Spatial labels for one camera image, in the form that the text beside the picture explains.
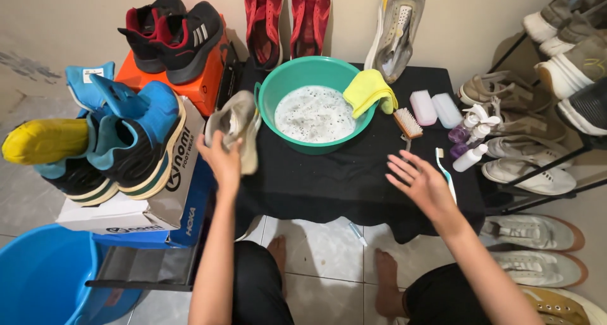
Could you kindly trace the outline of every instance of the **shoe box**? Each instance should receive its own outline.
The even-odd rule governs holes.
[[[224,16],[220,16],[225,30],[226,23]],[[152,74],[140,71],[135,65],[133,51],[131,50],[120,67],[115,81],[125,83],[135,92],[139,92],[150,81],[161,81],[168,84],[178,95],[188,97],[202,115],[210,116],[216,106],[216,99],[222,77],[224,76],[224,70],[228,67],[224,64],[226,63],[228,54],[231,52],[235,53],[224,31],[224,35],[219,43],[209,53],[201,76],[194,82],[176,86],[167,80],[164,72]]]
[[[167,249],[193,247],[203,224],[210,225],[211,215],[206,212],[209,196],[215,190],[215,179],[209,165],[198,158],[193,169],[180,227],[175,230],[141,231],[138,228],[120,228],[114,234],[93,234],[93,241],[103,245],[117,245],[136,249]]]
[[[165,189],[146,200],[132,200],[118,192],[107,202],[95,206],[80,206],[66,199],[58,224],[100,235],[181,228],[194,166],[200,157],[196,138],[203,132],[205,121],[192,102],[185,96],[180,98],[186,109],[186,122],[173,148],[172,172]]]

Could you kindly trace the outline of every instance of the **blue bucket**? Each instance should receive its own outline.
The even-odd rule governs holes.
[[[88,231],[32,229],[0,250],[3,324],[102,325],[123,316],[141,290],[93,289],[102,262]]]

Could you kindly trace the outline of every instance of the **yellow shoe insert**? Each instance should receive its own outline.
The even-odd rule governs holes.
[[[8,162],[36,165],[78,156],[88,145],[86,119],[32,120],[9,133],[2,153]]]

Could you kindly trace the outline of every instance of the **soap foam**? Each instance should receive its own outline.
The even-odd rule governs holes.
[[[276,128],[307,143],[328,143],[351,135],[356,127],[352,106],[342,93],[323,86],[304,86],[282,98],[274,113]]]

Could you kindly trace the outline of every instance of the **foot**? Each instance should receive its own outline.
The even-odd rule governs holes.
[[[398,264],[390,254],[376,249],[375,266],[377,267],[377,278],[379,280],[379,288],[375,297],[377,313],[386,318],[406,317],[402,306],[404,292],[399,291],[396,284]]]
[[[285,264],[286,264],[286,239],[284,235],[275,237],[272,242],[268,244],[268,251],[272,254],[272,257],[278,265],[280,271],[280,278],[282,279],[282,294],[286,298],[286,281],[285,281]]]

